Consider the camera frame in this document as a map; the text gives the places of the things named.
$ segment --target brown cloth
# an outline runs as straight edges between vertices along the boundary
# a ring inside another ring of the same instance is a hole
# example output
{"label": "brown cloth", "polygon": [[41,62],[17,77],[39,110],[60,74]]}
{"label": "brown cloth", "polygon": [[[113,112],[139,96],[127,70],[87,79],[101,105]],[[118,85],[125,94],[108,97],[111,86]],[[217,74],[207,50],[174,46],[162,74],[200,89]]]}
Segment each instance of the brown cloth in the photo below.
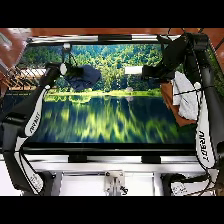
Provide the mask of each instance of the brown cloth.
{"label": "brown cloth", "polygon": [[162,83],[161,84],[161,93],[163,96],[163,99],[165,101],[165,104],[168,109],[171,109],[173,112],[173,115],[176,119],[176,122],[180,127],[188,125],[188,124],[195,124],[195,120],[188,120],[186,118],[181,117],[178,114],[179,111],[179,105],[173,105],[173,85],[171,83]]}

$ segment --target cloth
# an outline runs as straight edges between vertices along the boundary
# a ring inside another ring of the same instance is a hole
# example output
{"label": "cloth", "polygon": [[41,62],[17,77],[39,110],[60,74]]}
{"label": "cloth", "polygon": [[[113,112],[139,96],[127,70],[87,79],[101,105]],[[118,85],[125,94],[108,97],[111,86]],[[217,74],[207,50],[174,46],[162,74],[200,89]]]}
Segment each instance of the cloth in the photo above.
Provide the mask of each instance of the cloth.
{"label": "cloth", "polygon": [[189,125],[189,124],[195,124],[196,123],[195,120],[189,120],[189,119],[183,118],[178,114],[180,106],[173,105],[173,85],[171,84],[171,82],[162,83],[160,88],[161,88],[161,93],[162,93],[164,102],[165,102],[167,108],[172,110],[173,115],[174,115],[178,125],[180,127],[182,127],[182,126]]}
{"label": "cloth", "polygon": [[81,91],[93,87],[101,78],[101,73],[99,70],[93,68],[90,65],[83,65],[80,68],[84,69],[82,76],[65,76],[65,80],[76,91]]}
{"label": "cloth", "polygon": [[[171,81],[173,85],[173,94],[179,94],[187,91],[194,91],[195,88],[187,77],[180,72],[175,72],[175,78]],[[173,105],[179,105],[178,114],[189,120],[197,120],[198,99],[196,92],[183,93],[173,96]]]}

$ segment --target display screen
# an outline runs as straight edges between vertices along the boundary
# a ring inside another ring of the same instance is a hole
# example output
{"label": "display screen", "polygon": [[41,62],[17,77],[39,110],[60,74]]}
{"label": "display screen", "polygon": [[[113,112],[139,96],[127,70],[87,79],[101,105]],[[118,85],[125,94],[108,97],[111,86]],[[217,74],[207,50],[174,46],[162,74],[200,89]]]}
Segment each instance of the display screen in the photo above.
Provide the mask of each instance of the display screen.
{"label": "display screen", "polygon": [[[126,67],[156,65],[162,58],[159,44],[73,45],[72,53],[78,65],[99,69],[102,79],[77,92],[59,78],[44,98],[40,126],[29,142],[194,143],[195,125],[178,126],[160,84],[125,72]],[[43,69],[49,61],[62,61],[62,46],[28,47],[20,62]],[[3,108],[9,110],[26,94],[11,88]]]}

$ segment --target dark blue cloth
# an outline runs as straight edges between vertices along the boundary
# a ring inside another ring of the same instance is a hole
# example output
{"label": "dark blue cloth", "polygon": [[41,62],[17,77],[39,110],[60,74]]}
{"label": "dark blue cloth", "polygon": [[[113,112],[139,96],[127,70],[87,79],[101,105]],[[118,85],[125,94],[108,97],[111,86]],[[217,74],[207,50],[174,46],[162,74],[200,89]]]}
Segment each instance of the dark blue cloth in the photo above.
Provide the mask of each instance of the dark blue cloth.
{"label": "dark blue cloth", "polygon": [[93,68],[90,65],[83,65],[80,68],[84,69],[82,76],[65,76],[65,80],[73,87],[74,90],[80,91],[93,87],[101,78],[99,70]]}

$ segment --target metal bracket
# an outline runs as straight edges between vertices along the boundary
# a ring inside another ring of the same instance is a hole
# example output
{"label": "metal bracket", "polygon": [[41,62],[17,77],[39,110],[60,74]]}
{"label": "metal bracket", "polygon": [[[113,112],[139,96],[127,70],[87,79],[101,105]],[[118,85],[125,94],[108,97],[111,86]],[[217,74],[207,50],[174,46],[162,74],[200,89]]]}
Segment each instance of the metal bracket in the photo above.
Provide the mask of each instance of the metal bracket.
{"label": "metal bracket", "polygon": [[105,191],[109,196],[127,194],[128,190],[125,189],[125,174],[122,170],[108,171],[105,173]]}

